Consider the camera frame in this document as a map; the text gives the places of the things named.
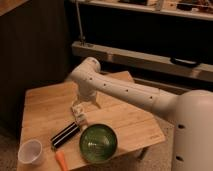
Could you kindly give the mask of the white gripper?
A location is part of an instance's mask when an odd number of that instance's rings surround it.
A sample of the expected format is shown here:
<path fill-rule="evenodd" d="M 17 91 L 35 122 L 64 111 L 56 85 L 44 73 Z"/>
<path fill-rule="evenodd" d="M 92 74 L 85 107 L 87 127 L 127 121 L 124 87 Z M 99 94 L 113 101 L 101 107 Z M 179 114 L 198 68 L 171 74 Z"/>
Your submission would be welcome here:
<path fill-rule="evenodd" d="M 79 91 L 77 97 L 80 102 L 89 102 L 95 105 L 96 107 L 100 107 L 100 105 L 96 101 L 97 92 L 95 90 Z"/>

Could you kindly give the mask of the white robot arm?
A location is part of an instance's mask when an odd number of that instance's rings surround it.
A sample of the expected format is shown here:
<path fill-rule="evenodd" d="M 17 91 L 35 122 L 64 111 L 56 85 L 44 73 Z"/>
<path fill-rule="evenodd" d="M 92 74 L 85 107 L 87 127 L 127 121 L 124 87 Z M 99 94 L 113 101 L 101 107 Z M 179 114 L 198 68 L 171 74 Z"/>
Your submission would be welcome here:
<path fill-rule="evenodd" d="M 176 95 L 104 76 L 100 69 L 99 61 L 88 57 L 71 72 L 80 101 L 92 101 L 98 92 L 103 92 L 166 116 L 174 125 L 171 171 L 213 171 L 213 92 L 191 90 Z"/>

